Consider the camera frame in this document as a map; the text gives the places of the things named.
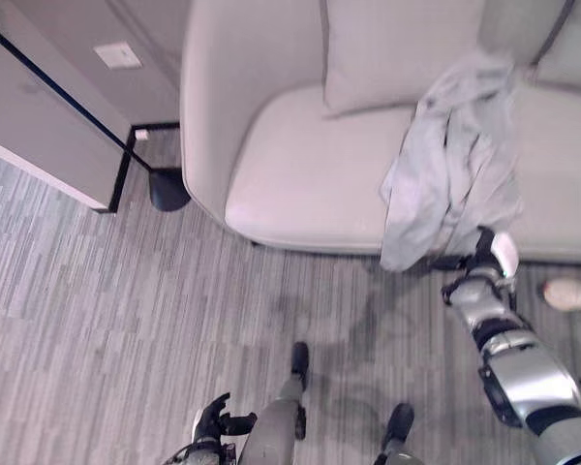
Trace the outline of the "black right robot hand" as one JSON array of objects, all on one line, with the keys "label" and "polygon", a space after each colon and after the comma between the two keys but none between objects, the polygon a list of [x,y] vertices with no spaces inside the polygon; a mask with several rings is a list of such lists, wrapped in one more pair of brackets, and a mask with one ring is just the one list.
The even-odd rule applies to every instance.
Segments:
[{"label": "black right robot hand", "polygon": [[431,264],[439,271],[492,269],[503,279],[513,278],[519,266],[519,254],[512,236],[505,231],[479,226],[479,238],[474,252],[467,256],[440,256]]}]

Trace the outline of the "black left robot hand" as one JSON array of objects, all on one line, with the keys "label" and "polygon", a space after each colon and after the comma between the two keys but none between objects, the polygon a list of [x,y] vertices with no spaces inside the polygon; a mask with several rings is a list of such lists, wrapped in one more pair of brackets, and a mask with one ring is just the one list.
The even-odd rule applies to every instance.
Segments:
[{"label": "black left robot hand", "polygon": [[202,411],[195,428],[194,441],[220,441],[222,436],[244,436],[254,428],[258,416],[252,412],[247,416],[233,417],[223,413],[230,399],[226,392],[210,402]]}]

